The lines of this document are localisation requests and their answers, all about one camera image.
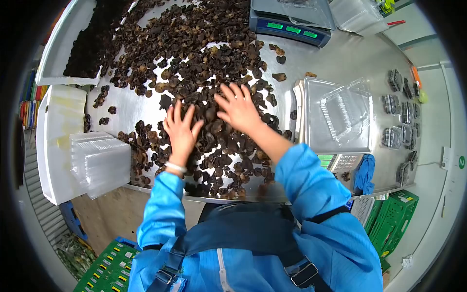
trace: sleeve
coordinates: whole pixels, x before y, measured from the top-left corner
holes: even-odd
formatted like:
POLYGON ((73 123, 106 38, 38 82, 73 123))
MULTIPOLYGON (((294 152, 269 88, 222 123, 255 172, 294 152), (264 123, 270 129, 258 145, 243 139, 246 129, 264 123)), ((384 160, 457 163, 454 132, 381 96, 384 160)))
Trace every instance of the sleeve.
POLYGON ((330 171, 321 167, 318 156, 306 144, 295 145, 284 154, 275 179, 284 186, 300 223, 345 205, 351 196, 330 171))
POLYGON ((143 222, 136 231, 140 247, 165 244, 170 238, 186 232, 183 186, 184 182, 178 176, 165 171, 154 179, 143 222))
POLYGON ((284 186, 292 212, 302 224, 296 237, 299 246, 323 271, 331 288, 358 291, 349 287, 352 283, 364 291, 364 287, 382 291, 379 256, 357 218, 340 213, 319 224, 307 220, 345 205, 351 196, 321 167, 318 156, 305 144, 290 148, 277 165, 276 180, 284 186))

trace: blue work jacket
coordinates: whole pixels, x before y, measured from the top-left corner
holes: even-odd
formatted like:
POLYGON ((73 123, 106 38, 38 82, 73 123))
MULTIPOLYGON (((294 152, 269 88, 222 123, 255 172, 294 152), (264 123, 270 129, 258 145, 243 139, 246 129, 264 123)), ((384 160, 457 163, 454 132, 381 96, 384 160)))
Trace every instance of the blue work jacket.
MULTIPOLYGON (((317 155, 305 144, 293 146, 279 161, 275 180, 283 185, 301 224, 294 230, 300 250, 330 288, 334 292, 383 291, 379 257, 353 215, 339 213, 320 224, 306 220, 345 205, 351 195, 320 166, 317 155)), ((147 290, 177 237, 186 232, 183 187, 183 180, 167 172, 155 178, 137 240, 141 247, 163 246, 133 259, 128 291, 147 290)), ((171 291, 314 291, 312 286, 294 286, 277 256, 253 256, 243 249, 211 249, 187 256, 180 278, 186 281, 181 285, 179 280, 171 291)))

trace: red pen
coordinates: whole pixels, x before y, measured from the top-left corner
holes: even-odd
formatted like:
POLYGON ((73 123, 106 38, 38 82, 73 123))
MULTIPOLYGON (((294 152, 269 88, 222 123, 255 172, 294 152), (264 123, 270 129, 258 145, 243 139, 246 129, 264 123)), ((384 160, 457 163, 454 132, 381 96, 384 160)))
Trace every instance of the red pen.
POLYGON ((405 20, 390 22, 390 23, 388 23, 388 25, 395 25, 395 24, 401 24, 401 23, 405 23, 405 20))

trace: white bracelet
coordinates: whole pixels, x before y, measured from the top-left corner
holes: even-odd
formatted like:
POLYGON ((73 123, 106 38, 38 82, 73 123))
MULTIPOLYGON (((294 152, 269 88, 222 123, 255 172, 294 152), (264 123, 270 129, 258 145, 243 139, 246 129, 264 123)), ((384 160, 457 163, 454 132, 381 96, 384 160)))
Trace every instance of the white bracelet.
POLYGON ((170 167, 171 169, 179 171, 181 173, 185 173, 187 171, 186 167, 178 166, 168 161, 165 163, 165 166, 170 167))

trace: green lcd display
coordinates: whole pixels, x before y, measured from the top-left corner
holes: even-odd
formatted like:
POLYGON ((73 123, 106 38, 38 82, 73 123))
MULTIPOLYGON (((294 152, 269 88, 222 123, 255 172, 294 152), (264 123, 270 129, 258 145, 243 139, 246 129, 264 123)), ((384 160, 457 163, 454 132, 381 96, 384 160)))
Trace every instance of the green lcd display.
POLYGON ((320 160, 331 160, 334 157, 334 155, 318 155, 318 158, 320 160))
POLYGON ((312 38, 316 38, 318 36, 317 34, 314 34, 314 33, 310 32, 310 31, 304 31, 303 34, 305 36, 309 36, 309 37, 312 37, 312 38))
POLYGON ((284 25, 282 25, 282 24, 268 22, 268 28, 282 29, 283 27, 284 27, 284 25))
POLYGON ((291 27, 291 26, 286 27, 285 30, 294 32, 294 33, 296 33, 296 34, 299 34, 300 31, 302 31, 302 30, 299 29, 299 28, 293 28, 293 27, 291 27))

